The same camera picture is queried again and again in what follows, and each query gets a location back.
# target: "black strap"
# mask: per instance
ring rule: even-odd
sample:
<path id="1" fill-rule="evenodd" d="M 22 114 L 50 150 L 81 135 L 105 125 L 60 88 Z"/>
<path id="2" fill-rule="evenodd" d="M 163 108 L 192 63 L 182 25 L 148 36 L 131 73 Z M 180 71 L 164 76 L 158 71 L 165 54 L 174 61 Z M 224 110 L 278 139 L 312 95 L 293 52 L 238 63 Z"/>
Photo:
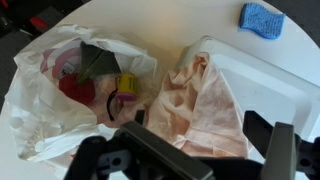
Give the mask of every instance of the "black strap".
<path id="1" fill-rule="evenodd" d="M 112 99 L 114 99 L 114 97 L 116 96 L 117 91 L 118 91 L 118 89 L 115 89 L 114 91 L 112 91 L 112 93 L 109 95 L 108 100 L 107 100 L 107 111 L 109 114 L 109 119 L 111 121 L 114 121 L 114 117 L 111 115 L 110 105 L 111 105 Z"/>

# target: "plastic bag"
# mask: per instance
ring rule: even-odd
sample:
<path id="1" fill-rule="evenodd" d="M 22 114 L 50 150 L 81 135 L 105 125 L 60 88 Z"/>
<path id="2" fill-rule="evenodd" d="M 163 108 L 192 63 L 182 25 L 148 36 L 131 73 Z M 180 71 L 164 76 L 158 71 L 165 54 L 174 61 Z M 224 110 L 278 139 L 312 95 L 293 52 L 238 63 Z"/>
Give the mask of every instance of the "plastic bag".
<path id="1" fill-rule="evenodd" d="M 93 111 L 67 98 L 56 87 L 60 72 L 54 67 L 61 54 L 66 55 L 61 52 L 68 50 L 67 58 L 75 58 L 69 62 L 76 62 L 81 41 L 114 52 L 122 72 L 138 77 L 143 86 L 138 102 L 156 97 L 156 59 L 123 40 L 104 28 L 65 25 L 39 37 L 14 58 L 18 69 L 5 96 L 9 111 L 5 118 L 10 122 L 21 159 L 39 162 L 58 157 L 88 136 L 114 132 L 111 128 L 98 128 Z"/>

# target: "white container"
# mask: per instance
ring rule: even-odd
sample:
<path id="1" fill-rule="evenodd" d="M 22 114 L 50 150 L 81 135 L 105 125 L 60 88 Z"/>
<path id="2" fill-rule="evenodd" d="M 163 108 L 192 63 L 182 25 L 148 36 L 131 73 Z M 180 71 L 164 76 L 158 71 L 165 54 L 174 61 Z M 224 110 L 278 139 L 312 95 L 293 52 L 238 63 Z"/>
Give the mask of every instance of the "white container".
<path id="1" fill-rule="evenodd" d="M 271 125 L 292 124 L 304 140 L 320 136 L 320 87 L 211 37 L 193 44 L 180 66 L 199 52 L 210 54 L 243 111 L 254 110 Z M 255 148 L 249 159 L 264 161 Z"/>

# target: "table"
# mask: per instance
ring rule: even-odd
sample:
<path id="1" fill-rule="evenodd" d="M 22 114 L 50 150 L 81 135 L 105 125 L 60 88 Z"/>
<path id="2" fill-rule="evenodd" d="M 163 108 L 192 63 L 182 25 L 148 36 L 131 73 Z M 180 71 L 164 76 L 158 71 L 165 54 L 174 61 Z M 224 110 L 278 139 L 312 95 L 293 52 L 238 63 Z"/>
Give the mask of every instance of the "table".
<path id="1" fill-rule="evenodd" d="M 239 30 L 239 14 L 247 2 L 257 2 L 272 12 L 279 12 L 260 0 L 93 0 L 58 25 L 104 26 L 120 33 L 132 44 L 147 49 L 166 68 L 178 63 L 186 46 L 209 35 L 320 86 L 320 50 L 317 45 L 288 17 L 281 37 L 275 41 Z M 5 130 L 8 126 L 4 124 L 0 124 L 1 140 L 12 141 L 9 131 Z M 15 158 L 10 143 L 0 145 L 0 154 L 4 157 L 0 163 L 2 177 L 55 179 L 36 164 Z M 14 166 L 17 173 L 8 172 L 9 166 Z"/>

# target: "pink cloth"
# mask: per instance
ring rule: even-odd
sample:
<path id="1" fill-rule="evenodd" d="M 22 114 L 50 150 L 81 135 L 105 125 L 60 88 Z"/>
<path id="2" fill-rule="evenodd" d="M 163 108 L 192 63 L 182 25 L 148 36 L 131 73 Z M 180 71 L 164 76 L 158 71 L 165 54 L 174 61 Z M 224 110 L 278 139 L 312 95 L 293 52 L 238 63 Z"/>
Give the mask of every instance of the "pink cloth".
<path id="1" fill-rule="evenodd" d="M 206 53 L 166 74 L 148 117 L 150 131 L 191 156 L 248 156 L 242 113 Z"/>

